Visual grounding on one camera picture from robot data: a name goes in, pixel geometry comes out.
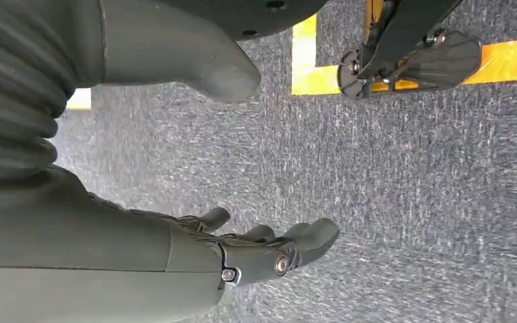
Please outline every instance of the robotic hand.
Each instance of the robotic hand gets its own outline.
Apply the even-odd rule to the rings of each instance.
[[[0,0],[0,322],[177,320],[332,246],[329,219],[213,236],[224,209],[126,210],[52,165],[46,138],[75,88],[168,81],[236,102],[260,74],[216,24],[164,0]]]
[[[339,234],[335,223],[324,218],[313,224],[296,224],[281,237],[268,225],[258,225],[243,235],[213,236],[210,233],[230,219],[222,208],[215,208],[203,217],[167,218],[176,221],[194,239],[220,250],[221,278],[233,285],[278,279],[288,271],[310,264],[330,249]]]

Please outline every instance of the prosthetic thumb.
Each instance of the prosthetic thumb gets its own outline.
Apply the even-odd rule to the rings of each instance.
[[[103,83],[178,81],[210,98],[251,96],[261,75],[243,50],[212,22],[163,1],[100,1]]]

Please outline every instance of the screw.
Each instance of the screw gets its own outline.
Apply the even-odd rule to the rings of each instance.
[[[359,73],[359,63],[358,61],[351,62],[351,65],[348,65],[348,69],[353,73],[353,75],[356,75]]]
[[[282,276],[288,271],[288,258],[286,255],[281,254],[278,256],[275,263],[275,272],[277,275]]]
[[[434,39],[435,39],[435,45],[439,46],[447,39],[447,34],[445,34],[445,32],[439,32],[437,34],[437,36],[435,36]]]
[[[224,281],[234,281],[237,277],[237,272],[234,269],[223,269],[221,273],[221,278]]]

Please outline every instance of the footrest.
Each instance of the footrest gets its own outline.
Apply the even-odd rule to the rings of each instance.
[[[357,54],[347,53],[338,68],[341,92],[352,98],[450,89],[464,82],[481,66],[481,43],[462,32],[447,32],[442,42],[418,49],[398,62],[394,77],[375,75],[358,79]]]

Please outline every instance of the floor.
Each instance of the floor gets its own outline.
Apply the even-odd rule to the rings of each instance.
[[[318,16],[318,64],[359,41],[362,0]],[[465,0],[448,18],[517,39],[517,0]],[[323,261],[231,289],[185,322],[517,322],[517,82],[350,100],[292,96],[291,32],[242,44],[260,94],[225,105],[177,84],[99,87],[69,111],[59,164],[128,207],[220,205],[225,231],[334,219]]]

